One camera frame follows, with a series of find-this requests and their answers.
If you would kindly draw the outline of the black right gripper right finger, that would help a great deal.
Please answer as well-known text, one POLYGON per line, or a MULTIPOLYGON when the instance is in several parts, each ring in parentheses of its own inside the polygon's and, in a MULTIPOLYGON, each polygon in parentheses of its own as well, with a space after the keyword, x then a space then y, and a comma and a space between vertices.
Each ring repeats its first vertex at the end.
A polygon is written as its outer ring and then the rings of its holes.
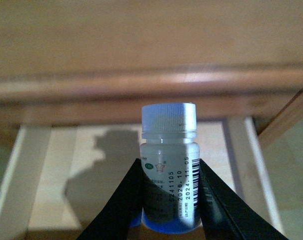
POLYGON ((199 162, 198 209, 207 240, 285 240, 203 160, 199 162))

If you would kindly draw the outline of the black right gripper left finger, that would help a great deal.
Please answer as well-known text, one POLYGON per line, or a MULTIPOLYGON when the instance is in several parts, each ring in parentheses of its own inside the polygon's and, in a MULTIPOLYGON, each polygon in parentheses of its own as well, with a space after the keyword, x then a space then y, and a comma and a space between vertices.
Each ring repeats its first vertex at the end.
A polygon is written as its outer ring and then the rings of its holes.
POLYGON ((142 213, 144 171, 141 160, 134 163, 102 211, 78 236, 80 240, 126 240, 131 223, 142 213))

